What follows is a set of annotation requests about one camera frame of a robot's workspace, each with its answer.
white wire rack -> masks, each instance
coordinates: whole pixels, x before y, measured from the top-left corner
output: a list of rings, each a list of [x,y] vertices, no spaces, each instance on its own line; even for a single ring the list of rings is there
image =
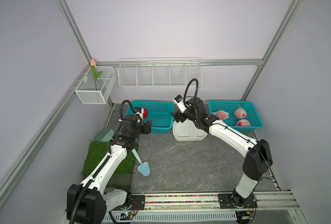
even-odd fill
[[[122,88],[185,87],[193,78],[202,85],[200,58],[123,58],[118,76]]]
[[[106,104],[116,82],[113,67],[95,66],[102,74],[95,80],[91,68],[76,87],[76,94],[83,104]]]

wire basket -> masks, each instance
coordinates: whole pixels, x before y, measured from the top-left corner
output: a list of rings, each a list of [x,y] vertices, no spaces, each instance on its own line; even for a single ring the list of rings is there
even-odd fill
[[[133,107],[141,107],[148,110],[147,117],[144,122],[152,120],[152,132],[167,133],[173,126],[174,104],[172,102],[157,102],[157,101],[141,101],[134,100],[131,102]],[[132,114],[132,110],[128,107],[126,115]]]
[[[250,122],[251,126],[236,126],[239,121],[234,115],[234,111],[238,108],[243,108],[247,115],[246,120]],[[225,100],[212,100],[209,101],[209,112],[213,113],[218,110],[223,110],[229,113],[229,118],[224,120],[224,123],[239,132],[251,132],[257,128],[262,128],[262,120],[257,113],[255,106],[252,102],[248,101],[225,101]]]
[[[186,87],[193,78],[198,79],[200,87],[202,68],[199,58],[120,59],[118,69],[122,88]]]
[[[96,83],[89,68],[75,90],[83,104],[106,104],[116,82],[113,67],[95,66],[95,70],[102,71]]]

black bracket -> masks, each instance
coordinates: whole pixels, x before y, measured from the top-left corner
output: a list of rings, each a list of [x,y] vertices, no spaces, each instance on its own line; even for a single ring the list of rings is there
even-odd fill
[[[236,207],[235,205],[232,204],[232,199],[231,196],[233,194],[218,194],[218,198],[219,198],[219,204],[220,204],[220,208],[221,209],[237,209],[238,207]],[[248,203],[249,208],[257,208],[257,203],[255,200],[255,197],[253,194],[249,195],[248,197]]]
[[[131,205],[132,207],[129,208],[128,210],[144,210],[145,195],[132,195]],[[112,209],[112,211],[120,211],[120,210],[122,210],[121,206]]]

blue garden trowel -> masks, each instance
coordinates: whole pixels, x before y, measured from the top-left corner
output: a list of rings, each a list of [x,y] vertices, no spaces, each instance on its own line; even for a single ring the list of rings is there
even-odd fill
[[[143,176],[149,176],[150,175],[150,168],[149,168],[149,163],[144,162],[142,163],[141,158],[139,157],[136,149],[132,149],[132,153],[134,157],[136,157],[137,161],[139,162],[139,166],[137,167],[137,170],[143,174]]]

aluminum frame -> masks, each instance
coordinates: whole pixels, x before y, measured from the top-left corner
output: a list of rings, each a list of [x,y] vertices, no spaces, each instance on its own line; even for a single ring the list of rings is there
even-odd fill
[[[283,38],[284,34],[286,33],[287,29],[289,28],[291,22],[293,21],[294,17],[297,15],[298,11],[300,10],[301,6],[305,0],[292,0],[278,30],[276,31],[276,34],[274,38],[272,39],[269,48],[266,50],[265,55],[263,56],[263,64],[258,65],[258,68],[251,78],[243,96],[241,97],[241,100],[247,100],[250,93],[252,92],[254,86],[256,85],[258,79],[260,78],[265,66],[269,62],[271,56],[275,52],[276,48],[278,47],[281,39]]]
[[[87,48],[86,42],[84,41],[82,34],[76,24],[76,21],[72,15],[70,7],[68,6],[68,3],[66,2],[66,0],[55,0],[55,2],[76,44],[78,45],[78,48],[80,49],[83,58],[85,59],[86,63],[89,64],[92,59],[91,53]]]
[[[139,60],[139,61],[132,61],[132,63],[138,63],[138,64],[145,64],[145,63],[162,63],[162,61],[145,61],[145,60]],[[97,66],[112,66],[112,67],[119,67],[121,63],[119,61],[101,61],[97,62]],[[223,59],[223,60],[201,60],[200,65],[201,66],[224,66],[224,65],[262,65],[263,60],[262,59]]]
[[[258,69],[255,72],[253,78],[251,79],[248,87],[246,88],[244,95],[241,100],[246,100],[251,93],[254,85],[259,79],[260,75],[266,64],[268,63],[270,57],[272,56],[274,50],[279,44],[280,39],[284,36],[285,31],[290,26],[291,21],[295,17],[296,13],[299,11],[305,0],[293,0],[284,16],[283,21],[279,29],[277,30],[275,37],[271,41],[269,48],[267,49],[264,57],[262,59],[239,59],[239,60],[202,60],[202,66],[224,66],[224,65],[257,65]],[[55,0],[56,5],[59,7],[60,13],[63,16],[71,34],[74,37],[74,40],[87,63],[91,60],[90,51],[87,48],[87,45],[81,35],[80,30],[72,16],[71,10],[66,2],[66,0]],[[98,62],[100,66],[113,66],[118,67],[119,62]],[[67,108],[69,107],[73,97],[75,96],[74,89],[78,85],[78,81],[82,79],[83,73],[85,73],[89,69],[89,65],[82,71],[79,75],[78,79],[74,82],[72,87],[68,90],[66,95],[63,97],[61,102],[57,105],[55,110],[52,112],[50,117],[44,123],[40,131],[36,134],[30,144],[27,146],[23,154],[11,168],[7,176],[0,183],[0,210],[2,206],[6,203],[7,199],[20,182],[22,176],[25,174],[34,158],[42,148],[43,144],[61,119],[62,115],[65,113]],[[113,103],[111,99],[108,99],[108,104],[110,105],[110,109],[113,107]]]

